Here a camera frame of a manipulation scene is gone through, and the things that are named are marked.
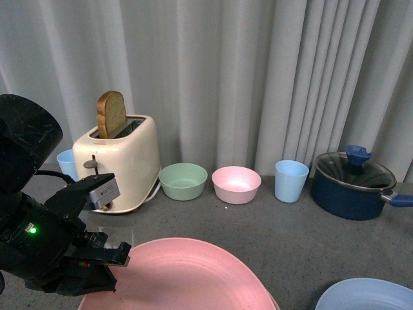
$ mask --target cream toaster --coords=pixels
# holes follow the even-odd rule
[[[114,173],[120,196],[94,212],[116,214],[138,208],[151,193],[161,171],[155,121],[146,115],[127,115],[126,125],[107,139],[97,127],[73,144],[79,179]]]

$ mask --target pink plastic plate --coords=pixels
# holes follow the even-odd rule
[[[111,267],[116,292],[88,294],[79,310],[279,309],[246,265],[210,243],[159,239],[129,255],[128,267]]]
[[[212,174],[212,182],[219,199],[241,205],[254,199],[261,184],[261,177],[245,167],[227,166]]]

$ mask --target toast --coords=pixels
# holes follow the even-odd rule
[[[97,101],[97,129],[101,139],[108,138],[116,129],[126,124],[123,95],[110,90]]]

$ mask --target toaster lever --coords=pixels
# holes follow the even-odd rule
[[[83,167],[86,169],[95,169],[96,175],[99,174],[99,171],[97,171],[97,161],[94,155],[92,155],[92,159],[84,162]]]

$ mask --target blue plate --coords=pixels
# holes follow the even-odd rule
[[[353,278],[329,287],[316,310],[412,310],[413,290],[384,280]]]

